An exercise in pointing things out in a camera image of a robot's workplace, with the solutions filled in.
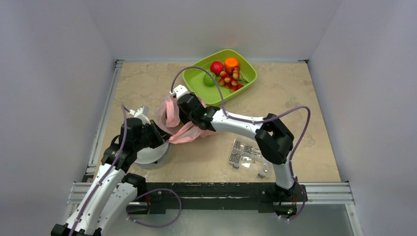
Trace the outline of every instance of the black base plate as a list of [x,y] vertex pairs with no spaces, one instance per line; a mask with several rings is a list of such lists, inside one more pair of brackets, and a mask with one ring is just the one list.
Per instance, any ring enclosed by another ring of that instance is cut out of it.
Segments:
[[[168,188],[181,198],[182,209],[257,210],[275,212],[274,203],[292,203],[294,195],[303,199],[302,189],[295,184],[290,190],[279,189],[275,183],[147,183],[147,189]],[[177,198],[169,193],[150,195],[150,214],[164,214],[178,209]],[[128,206],[132,214],[148,213],[142,206]]]

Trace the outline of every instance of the clear plastic case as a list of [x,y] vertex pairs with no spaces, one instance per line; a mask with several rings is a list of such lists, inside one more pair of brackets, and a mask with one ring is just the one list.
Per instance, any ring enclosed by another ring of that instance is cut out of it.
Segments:
[[229,155],[229,163],[232,168],[253,173],[259,178],[264,178],[272,172],[272,165],[261,154],[254,140],[244,136],[238,136]]

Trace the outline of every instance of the orange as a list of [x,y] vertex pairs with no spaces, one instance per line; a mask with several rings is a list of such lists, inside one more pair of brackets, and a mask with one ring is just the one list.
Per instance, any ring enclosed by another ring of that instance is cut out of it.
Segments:
[[224,66],[227,68],[227,67],[231,67],[231,68],[233,68],[233,67],[235,67],[235,66],[237,66],[237,65],[239,65],[239,61],[236,59],[236,58],[227,58],[225,61],[224,61]]

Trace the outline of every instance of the red apple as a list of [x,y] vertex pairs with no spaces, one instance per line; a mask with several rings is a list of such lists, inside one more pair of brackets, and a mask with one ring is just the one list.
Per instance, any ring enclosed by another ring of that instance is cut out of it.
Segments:
[[236,79],[232,79],[232,81],[230,82],[233,86],[237,86],[238,85],[238,80]]
[[231,86],[230,87],[230,92],[236,92],[236,90],[238,90],[238,87],[236,87],[236,86]]
[[222,70],[219,75],[222,79],[224,79],[227,76],[227,73],[226,71]]
[[239,79],[239,77],[240,77],[240,74],[239,74],[239,72],[238,71],[236,71],[236,72],[233,72],[233,75],[232,75],[232,77],[233,77],[233,79],[235,79],[235,80],[238,80]]
[[228,75],[232,75],[233,74],[233,69],[231,67],[227,67],[225,70],[226,74]]
[[212,71],[215,75],[219,75],[224,69],[223,63],[219,61],[215,61],[210,66],[210,71]]
[[224,82],[225,82],[225,83],[230,83],[230,81],[232,81],[232,78],[231,78],[230,76],[226,76],[226,77],[224,78]]
[[219,80],[219,85],[220,85],[220,86],[224,86],[224,84],[225,84],[224,79],[220,79],[220,80]]

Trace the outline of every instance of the green lime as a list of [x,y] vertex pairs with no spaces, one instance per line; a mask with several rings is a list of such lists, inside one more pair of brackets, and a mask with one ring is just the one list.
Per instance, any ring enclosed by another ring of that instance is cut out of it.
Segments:
[[[210,72],[210,75],[212,75],[213,78],[216,79],[216,75],[213,72]],[[206,86],[214,86],[215,84],[211,77],[206,73],[204,73],[203,82]]]

